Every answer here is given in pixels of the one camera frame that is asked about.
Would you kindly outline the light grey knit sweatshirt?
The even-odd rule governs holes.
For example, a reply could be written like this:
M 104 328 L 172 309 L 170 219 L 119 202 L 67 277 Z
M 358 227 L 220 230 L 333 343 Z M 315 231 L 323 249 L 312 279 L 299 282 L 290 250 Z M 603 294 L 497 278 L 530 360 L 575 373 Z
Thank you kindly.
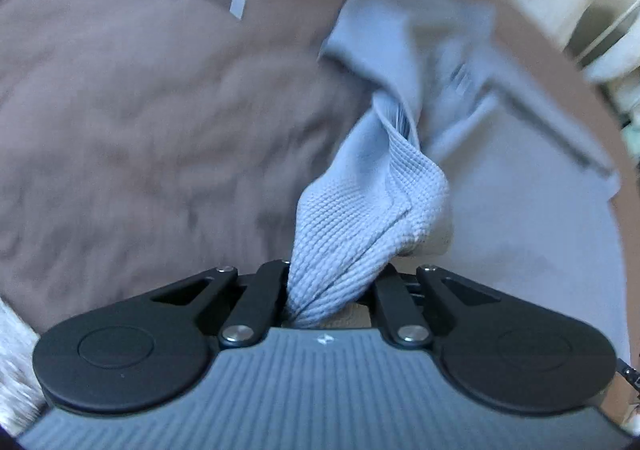
M 298 201 L 293 326 L 318 326 L 389 262 L 435 264 L 590 323 L 629 356 L 620 174 L 494 28 L 475 0 L 346 0 L 321 52 L 373 90 Z

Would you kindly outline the brown bed sheet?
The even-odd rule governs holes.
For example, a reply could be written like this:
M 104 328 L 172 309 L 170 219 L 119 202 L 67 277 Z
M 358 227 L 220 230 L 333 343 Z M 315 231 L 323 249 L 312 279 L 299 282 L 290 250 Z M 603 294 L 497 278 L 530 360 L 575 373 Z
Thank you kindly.
M 300 192 L 368 104 L 318 51 L 344 0 L 5 0 L 1 348 L 288 254 Z

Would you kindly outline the white quilted jacket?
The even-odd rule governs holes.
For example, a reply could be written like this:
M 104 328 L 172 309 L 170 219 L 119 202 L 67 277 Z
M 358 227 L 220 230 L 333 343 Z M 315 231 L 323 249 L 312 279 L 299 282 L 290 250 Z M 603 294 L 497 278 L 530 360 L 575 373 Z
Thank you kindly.
M 601 84 L 621 78 L 640 64 L 640 23 L 634 21 L 628 32 L 602 56 L 589 63 L 582 74 L 588 82 Z

